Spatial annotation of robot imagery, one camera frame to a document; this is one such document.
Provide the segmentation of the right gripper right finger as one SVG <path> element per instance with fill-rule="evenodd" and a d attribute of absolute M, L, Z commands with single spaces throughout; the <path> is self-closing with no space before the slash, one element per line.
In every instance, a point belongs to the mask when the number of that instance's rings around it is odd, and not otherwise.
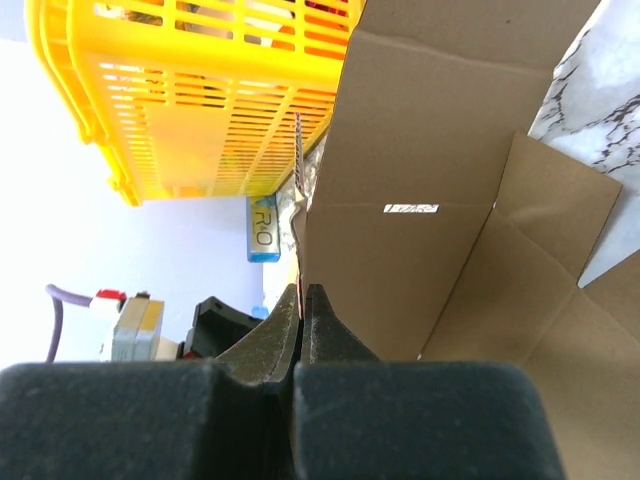
<path fill-rule="evenodd" d="M 379 360 L 308 288 L 293 376 L 301 479 L 561 479 L 541 398 L 496 362 Z"/>

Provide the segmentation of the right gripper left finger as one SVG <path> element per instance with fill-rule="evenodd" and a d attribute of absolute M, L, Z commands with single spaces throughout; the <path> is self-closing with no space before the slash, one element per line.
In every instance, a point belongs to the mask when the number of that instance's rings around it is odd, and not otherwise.
<path fill-rule="evenodd" d="M 1 374 L 5 479 L 292 479 L 298 292 L 215 358 Z"/>

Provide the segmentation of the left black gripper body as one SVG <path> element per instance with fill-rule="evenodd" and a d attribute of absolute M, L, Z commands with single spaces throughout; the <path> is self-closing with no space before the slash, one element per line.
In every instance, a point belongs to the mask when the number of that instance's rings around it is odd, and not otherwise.
<path fill-rule="evenodd" d="M 260 320 L 211 296 L 196 305 L 192 327 L 182 346 L 183 358 L 215 358 L 227 351 Z"/>

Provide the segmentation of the brown cardboard box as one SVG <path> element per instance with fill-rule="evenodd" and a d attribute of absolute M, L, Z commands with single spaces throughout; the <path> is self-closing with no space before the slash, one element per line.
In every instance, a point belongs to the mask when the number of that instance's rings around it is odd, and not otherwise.
<path fill-rule="evenodd" d="M 305 279 L 385 360 L 524 368 L 573 479 L 639 475 L 639 258 L 578 283 L 620 184 L 528 136 L 593 1 L 370 1 Z"/>

